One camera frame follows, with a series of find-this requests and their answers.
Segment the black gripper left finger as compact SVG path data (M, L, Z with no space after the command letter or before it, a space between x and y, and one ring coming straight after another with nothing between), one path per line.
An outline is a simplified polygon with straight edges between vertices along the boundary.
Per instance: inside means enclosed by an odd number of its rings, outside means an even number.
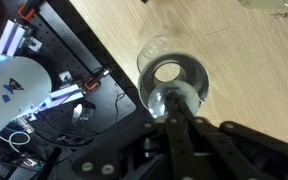
M171 105L165 121L175 180L196 180L198 177L194 170L193 148L185 130L186 110L183 103Z

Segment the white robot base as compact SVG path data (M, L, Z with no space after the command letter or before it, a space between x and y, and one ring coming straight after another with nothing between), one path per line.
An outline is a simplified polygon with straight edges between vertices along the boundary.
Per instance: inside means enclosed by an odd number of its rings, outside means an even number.
M0 131L50 99L52 80L35 60L0 55Z

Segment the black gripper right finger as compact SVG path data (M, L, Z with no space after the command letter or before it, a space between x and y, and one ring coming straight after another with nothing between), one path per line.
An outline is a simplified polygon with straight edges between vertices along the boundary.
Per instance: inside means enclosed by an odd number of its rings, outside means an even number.
M206 119L194 117L182 98L178 98L178 111L188 123L193 147L205 153L199 157L203 176L218 180L247 180L251 177L250 163L228 136Z

